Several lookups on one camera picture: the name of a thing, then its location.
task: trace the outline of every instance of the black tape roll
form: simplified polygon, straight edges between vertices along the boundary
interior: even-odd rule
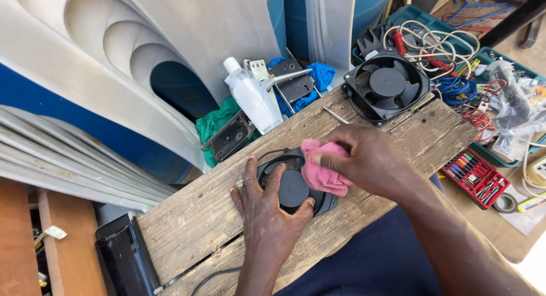
[[[499,200],[503,199],[505,201],[506,206],[502,208],[500,205],[498,205]],[[499,196],[499,198],[493,203],[493,209],[499,213],[504,214],[512,214],[515,213],[515,211],[518,210],[518,202],[515,200],[513,195],[503,193]]]

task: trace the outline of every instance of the blue trousers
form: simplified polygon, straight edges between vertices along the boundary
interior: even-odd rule
[[[431,181],[443,191],[436,175]],[[275,296],[441,295],[404,211],[395,207]]]

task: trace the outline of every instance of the person's right hand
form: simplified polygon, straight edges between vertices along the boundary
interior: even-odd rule
[[[403,193],[407,193],[402,189],[424,180],[391,137],[372,125],[340,125],[323,143],[331,141],[345,146],[350,157],[317,154],[313,161],[337,171],[371,194],[400,203]]]

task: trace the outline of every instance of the blue wire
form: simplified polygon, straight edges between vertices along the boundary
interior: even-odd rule
[[[468,101],[472,101],[478,93],[478,85],[461,76],[439,78],[435,83],[440,84],[438,90],[442,94],[444,103],[449,106],[458,106],[467,103]],[[464,94],[466,98],[461,98],[460,100],[453,98],[461,93]]]

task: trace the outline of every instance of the hand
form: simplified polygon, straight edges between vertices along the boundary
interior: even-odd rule
[[[246,251],[241,276],[247,267],[259,269],[259,272],[276,272],[276,278],[305,226],[313,218],[315,200],[308,198],[294,215],[289,215],[278,202],[278,190],[286,165],[281,164],[273,169],[265,190],[258,183],[257,166],[256,156],[250,155],[243,174],[242,190],[235,187],[230,189],[233,203],[243,219]]]
[[[407,192],[401,189],[423,180],[390,136],[376,127],[340,125],[324,143],[331,141],[346,146],[350,157],[317,154],[313,161],[337,171],[371,194],[401,203]]]

